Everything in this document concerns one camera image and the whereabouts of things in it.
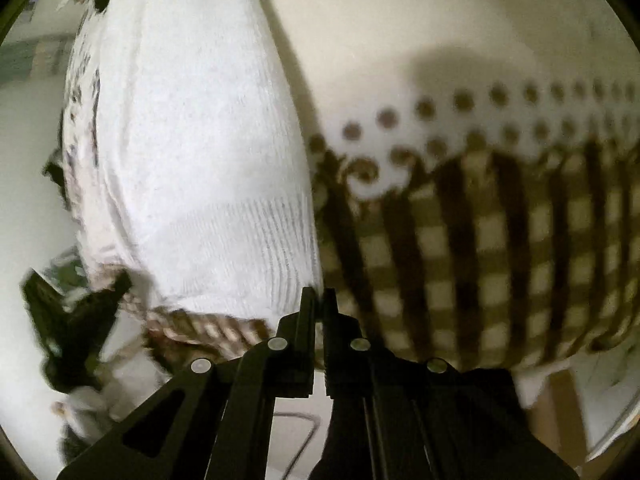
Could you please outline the white gloved left hand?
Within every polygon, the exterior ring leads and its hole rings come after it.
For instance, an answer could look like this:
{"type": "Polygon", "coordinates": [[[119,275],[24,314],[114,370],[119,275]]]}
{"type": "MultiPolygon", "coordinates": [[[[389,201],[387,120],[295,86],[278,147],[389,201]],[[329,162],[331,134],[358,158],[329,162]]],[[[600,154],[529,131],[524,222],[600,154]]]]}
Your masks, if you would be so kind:
{"type": "Polygon", "coordinates": [[[98,442],[169,379],[148,349],[131,344],[102,362],[96,371],[97,387],[75,388],[52,404],[53,413],[88,445],[98,442]]]}

